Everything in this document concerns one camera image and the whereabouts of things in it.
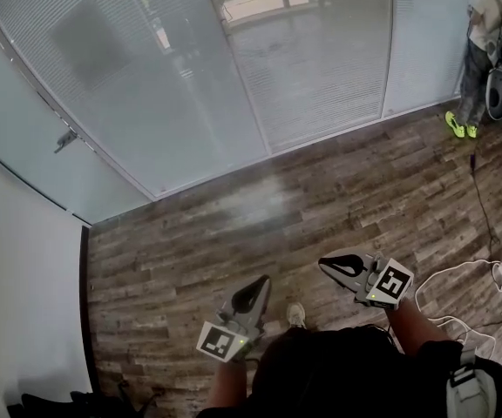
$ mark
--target person in white shirt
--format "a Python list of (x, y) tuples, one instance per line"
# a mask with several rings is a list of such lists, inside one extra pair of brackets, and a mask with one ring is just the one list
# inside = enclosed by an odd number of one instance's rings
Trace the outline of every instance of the person in white shirt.
[(487, 75), (492, 69), (488, 44), (497, 41), (502, 26), (502, 0), (470, 0), (468, 14), (471, 33), (465, 55), (460, 105), (456, 115), (448, 111), (444, 117), (459, 138), (464, 138), (466, 133), (470, 138), (476, 138), (479, 121), (484, 116)]

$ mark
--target white t-shirt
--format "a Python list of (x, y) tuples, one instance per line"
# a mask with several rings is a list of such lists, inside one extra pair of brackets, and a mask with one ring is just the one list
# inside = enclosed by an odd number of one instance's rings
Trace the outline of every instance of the white t-shirt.
[(470, 40), (486, 51), (487, 42), (492, 33), (497, 38), (497, 29), (501, 25), (502, 0), (470, 0), (470, 6), (484, 18), (484, 21), (471, 29)]

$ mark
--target neon yellow shoe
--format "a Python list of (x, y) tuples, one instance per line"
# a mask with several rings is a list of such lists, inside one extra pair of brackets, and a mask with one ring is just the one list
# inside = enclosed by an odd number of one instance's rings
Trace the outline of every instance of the neon yellow shoe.
[(468, 125), (466, 130), (468, 131), (468, 136), (470, 138), (475, 139), (478, 136), (478, 127), (476, 127), (475, 125)]
[(452, 111), (446, 112), (444, 115), (444, 120), (452, 128), (454, 134), (457, 135), (458, 138), (463, 138), (465, 136), (465, 127), (463, 125), (457, 124), (457, 118), (454, 116)]

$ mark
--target gray pants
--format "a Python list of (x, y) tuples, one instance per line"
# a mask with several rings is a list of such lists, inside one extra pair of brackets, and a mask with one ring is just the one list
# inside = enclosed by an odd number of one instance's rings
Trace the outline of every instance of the gray pants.
[(456, 115), (460, 125), (478, 126), (485, 113), (487, 75), (493, 68), (487, 52), (480, 50), (471, 40), (465, 55), (465, 72), (460, 88), (460, 106)]

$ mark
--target black baseboard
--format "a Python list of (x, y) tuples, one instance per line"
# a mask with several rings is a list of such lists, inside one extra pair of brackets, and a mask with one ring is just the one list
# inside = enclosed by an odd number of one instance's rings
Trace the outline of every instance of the black baseboard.
[(78, 294), (80, 301), (80, 327), (83, 334), (86, 368), (91, 380), (92, 392), (101, 394), (100, 381), (92, 351), (91, 327), (88, 320), (88, 227), (83, 226), (80, 234), (80, 258), (78, 262)]

